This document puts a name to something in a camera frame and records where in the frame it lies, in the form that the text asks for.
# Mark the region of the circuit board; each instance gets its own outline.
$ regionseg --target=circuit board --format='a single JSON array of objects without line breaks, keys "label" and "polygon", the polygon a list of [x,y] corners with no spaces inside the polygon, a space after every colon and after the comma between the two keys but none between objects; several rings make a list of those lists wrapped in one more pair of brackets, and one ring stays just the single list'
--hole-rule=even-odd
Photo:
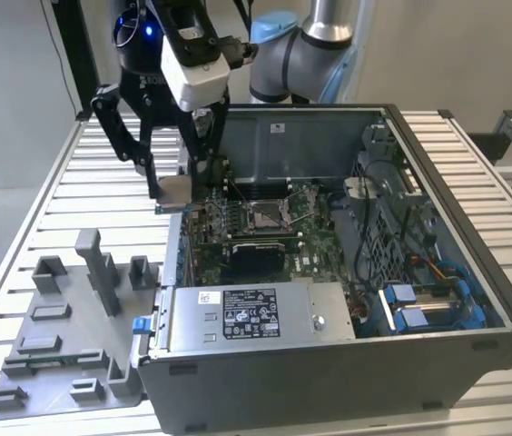
[{"label": "circuit board", "polygon": [[188,214],[193,285],[350,281],[319,185],[280,199],[228,199],[212,190]]}]

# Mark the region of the yellow wire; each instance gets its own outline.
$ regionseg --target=yellow wire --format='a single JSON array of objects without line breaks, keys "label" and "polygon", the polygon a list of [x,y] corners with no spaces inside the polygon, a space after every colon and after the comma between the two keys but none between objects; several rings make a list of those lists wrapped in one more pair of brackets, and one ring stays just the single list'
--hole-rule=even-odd
[{"label": "yellow wire", "polygon": [[426,262],[431,267],[432,270],[434,270],[442,279],[446,279],[447,277],[442,273],[442,271],[439,270],[439,268],[433,264],[433,262],[430,259],[426,259]]}]

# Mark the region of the barcode sticker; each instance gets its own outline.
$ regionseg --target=barcode sticker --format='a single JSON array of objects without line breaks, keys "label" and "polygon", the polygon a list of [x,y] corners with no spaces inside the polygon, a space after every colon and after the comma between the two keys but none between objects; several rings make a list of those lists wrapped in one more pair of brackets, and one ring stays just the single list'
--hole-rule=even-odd
[{"label": "barcode sticker", "polygon": [[198,295],[198,304],[220,304],[222,302],[222,293],[219,291],[200,291]]},{"label": "barcode sticker", "polygon": [[284,123],[271,124],[271,134],[283,134],[284,130]]}]

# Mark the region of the aluminum extrusion table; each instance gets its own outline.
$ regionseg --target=aluminum extrusion table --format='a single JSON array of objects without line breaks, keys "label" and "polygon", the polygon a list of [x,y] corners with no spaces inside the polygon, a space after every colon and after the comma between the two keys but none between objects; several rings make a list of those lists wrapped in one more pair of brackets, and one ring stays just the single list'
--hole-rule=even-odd
[{"label": "aluminum extrusion table", "polygon": [[[512,191],[453,118],[438,112],[403,114],[512,282]],[[137,131],[136,118],[126,116],[125,122]],[[175,173],[180,145],[173,130],[153,134],[158,175]],[[56,254],[64,264],[82,264],[84,260],[74,252],[79,229],[98,227],[102,248],[113,254],[116,263],[128,262],[132,255],[147,255],[152,262],[161,262],[169,217],[155,215],[153,209],[144,179],[129,163],[114,157],[98,122],[77,123],[0,266],[0,367],[30,303],[32,294],[20,291],[34,288],[30,274],[37,259]],[[148,401],[135,408],[0,421],[0,435],[61,431],[81,435],[161,432]],[[512,434],[512,369],[484,376],[450,411],[241,432],[377,433]]]}]

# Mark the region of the power supply label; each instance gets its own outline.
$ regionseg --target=power supply label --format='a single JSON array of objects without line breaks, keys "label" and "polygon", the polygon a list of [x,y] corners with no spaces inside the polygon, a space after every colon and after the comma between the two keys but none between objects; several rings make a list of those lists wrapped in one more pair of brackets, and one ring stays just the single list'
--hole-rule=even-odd
[{"label": "power supply label", "polygon": [[281,320],[276,290],[224,291],[223,336],[226,339],[279,338]]}]

